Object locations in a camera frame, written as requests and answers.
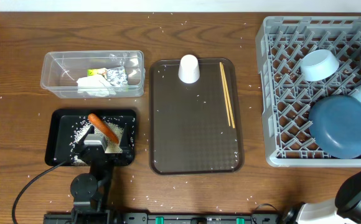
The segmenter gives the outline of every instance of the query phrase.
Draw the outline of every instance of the wooden chopstick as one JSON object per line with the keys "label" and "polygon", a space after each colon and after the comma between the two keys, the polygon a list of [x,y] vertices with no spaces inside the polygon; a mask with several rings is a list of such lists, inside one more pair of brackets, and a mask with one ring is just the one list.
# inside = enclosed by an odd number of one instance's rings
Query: wooden chopstick
{"label": "wooden chopstick", "polygon": [[227,94],[226,94],[225,76],[224,76],[224,72],[223,72],[222,62],[219,62],[219,68],[220,68],[220,77],[221,77],[221,79],[222,79],[223,97],[225,98],[226,114],[228,115],[228,124],[229,124],[229,126],[230,126],[228,98],[227,98]]}
{"label": "wooden chopstick", "polygon": [[219,62],[219,65],[220,65],[220,71],[221,71],[221,76],[222,76],[222,80],[223,80],[222,84],[225,85],[225,94],[226,94],[226,98],[227,98],[227,110],[230,113],[230,118],[232,121],[232,128],[235,128],[235,119],[233,117],[232,104],[230,103],[229,90],[228,90],[228,84],[226,81],[225,69],[223,68],[222,62]]}

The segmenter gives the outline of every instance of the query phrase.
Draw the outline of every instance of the white robot part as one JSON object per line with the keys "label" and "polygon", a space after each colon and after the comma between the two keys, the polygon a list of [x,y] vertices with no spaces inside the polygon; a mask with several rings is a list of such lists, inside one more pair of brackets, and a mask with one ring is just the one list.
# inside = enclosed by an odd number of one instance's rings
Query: white robot part
{"label": "white robot part", "polygon": [[337,215],[334,198],[321,203],[303,205],[296,222],[298,224],[356,224],[348,218]]}

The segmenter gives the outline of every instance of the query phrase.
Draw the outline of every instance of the brown serving tray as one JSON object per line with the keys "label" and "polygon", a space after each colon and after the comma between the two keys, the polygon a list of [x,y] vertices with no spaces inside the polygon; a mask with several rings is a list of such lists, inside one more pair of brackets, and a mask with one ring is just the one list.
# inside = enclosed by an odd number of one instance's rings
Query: brown serving tray
{"label": "brown serving tray", "polygon": [[[224,64],[236,128],[228,125],[219,62]],[[150,69],[150,167],[161,175],[235,172],[244,163],[235,67],[200,59],[200,78],[178,77],[180,60]]]}

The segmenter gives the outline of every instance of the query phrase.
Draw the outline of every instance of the wood grain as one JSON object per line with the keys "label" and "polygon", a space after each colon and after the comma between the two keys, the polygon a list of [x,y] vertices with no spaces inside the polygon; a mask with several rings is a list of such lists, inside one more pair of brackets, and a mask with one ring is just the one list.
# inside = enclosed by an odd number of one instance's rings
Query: wood grain
{"label": "wood grain", "polygon": [[[256,207],[255,202],[284,209],[301,201],[334,197],[341,183],[360,169],[273,168],[265,161],[255,35],[266,16],[269,14],[0,12],[0,223],[11,222],[12,203],[19,191],[49,168],[44,154],[50,117],[54,110],[68,107],[136,110],[136,160],[115,169],[109,200],[109,205],[122,210],[246,214]],[[148,77],[142,97],[111,101],[62,100],[39,85],[47,52],[131,49],[143,51],[146,71],[158,60],[185,54],[225,57],[233,62],[245,150],[240,172],[163,177],[150,170]],[[71,210],[70,183],[83,172],[88,168],[61,167],[38,180],[20,199],[19,223],[42,223],[47,212]]]}

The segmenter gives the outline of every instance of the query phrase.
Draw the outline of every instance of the clear plastic container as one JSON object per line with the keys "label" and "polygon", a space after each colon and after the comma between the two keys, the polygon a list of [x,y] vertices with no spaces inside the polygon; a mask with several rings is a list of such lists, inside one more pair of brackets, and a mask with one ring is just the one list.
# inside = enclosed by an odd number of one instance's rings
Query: clear plastic container
{"label": "clear plastic container", "polygon": [[[77,80],[86,77],[88,69],[120,66],[125,68],[128,86],[78,87]],[[45,55],[40,84],[60,98],[134,97],[143,95],[144,76],[144,57],[138,50],[49,52]]]}

